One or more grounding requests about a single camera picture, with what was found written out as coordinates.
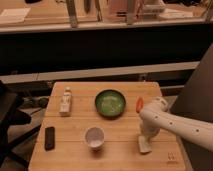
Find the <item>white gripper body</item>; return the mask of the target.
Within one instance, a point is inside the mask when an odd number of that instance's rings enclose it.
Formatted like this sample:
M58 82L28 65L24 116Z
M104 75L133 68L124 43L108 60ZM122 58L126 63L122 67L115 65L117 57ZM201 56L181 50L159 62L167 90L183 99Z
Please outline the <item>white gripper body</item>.
M140 122L141 136L146 140L154 138L160 131L160 128L148 121Z

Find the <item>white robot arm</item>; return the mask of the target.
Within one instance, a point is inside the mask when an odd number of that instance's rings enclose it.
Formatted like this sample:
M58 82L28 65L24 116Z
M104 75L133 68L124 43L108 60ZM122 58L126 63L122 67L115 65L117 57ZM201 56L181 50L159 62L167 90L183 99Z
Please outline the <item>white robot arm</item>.
M156 97L147 104L142 98L136 102L136 112L141 119L141 135L138 137L141 153L152 151L150 141L161 129L213 151L213 123L176 116L167 110L168 103L162 97Z

